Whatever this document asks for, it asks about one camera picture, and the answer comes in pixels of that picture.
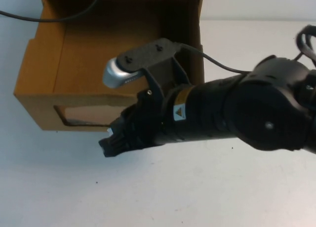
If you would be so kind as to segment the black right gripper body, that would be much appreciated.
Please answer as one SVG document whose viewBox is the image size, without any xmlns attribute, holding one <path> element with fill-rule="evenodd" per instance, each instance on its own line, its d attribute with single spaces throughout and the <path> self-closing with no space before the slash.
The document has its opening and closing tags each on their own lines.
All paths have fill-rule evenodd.
<svg viewBox="0 0 316 227">
<path fill-rule="evenodd" d="M 126 138 L 129 151 L 163 146 L 164 141 L 159 137 L 162 128 L 162 104 L 164 94 L 161 89 L 148 89 L 137 94 L 136 104 L 128 107 L 135 108 L 131 117 L 133 135 Z"/>
</svg>

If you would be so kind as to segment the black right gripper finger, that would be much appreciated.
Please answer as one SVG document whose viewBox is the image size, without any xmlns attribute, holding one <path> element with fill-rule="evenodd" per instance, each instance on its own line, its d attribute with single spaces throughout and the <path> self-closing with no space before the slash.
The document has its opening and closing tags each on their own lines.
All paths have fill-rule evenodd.
<svg viewBox="0 0 316 227">
<path fill-rule="evenodd" d="M 123 135 L 112 135 L 99 141 L 105 157 L 115 157 L 129 151 L 129 144 Z"/>
<path fill-rule="evenodd" d="M 123 134 L 126 138 L 130 138 L 133 133 L 131 131 L 131 117 L 135 112 L 135 108 L 124 109 L 118 118 L 109 125 L 109 136 Z"/>
</svg>

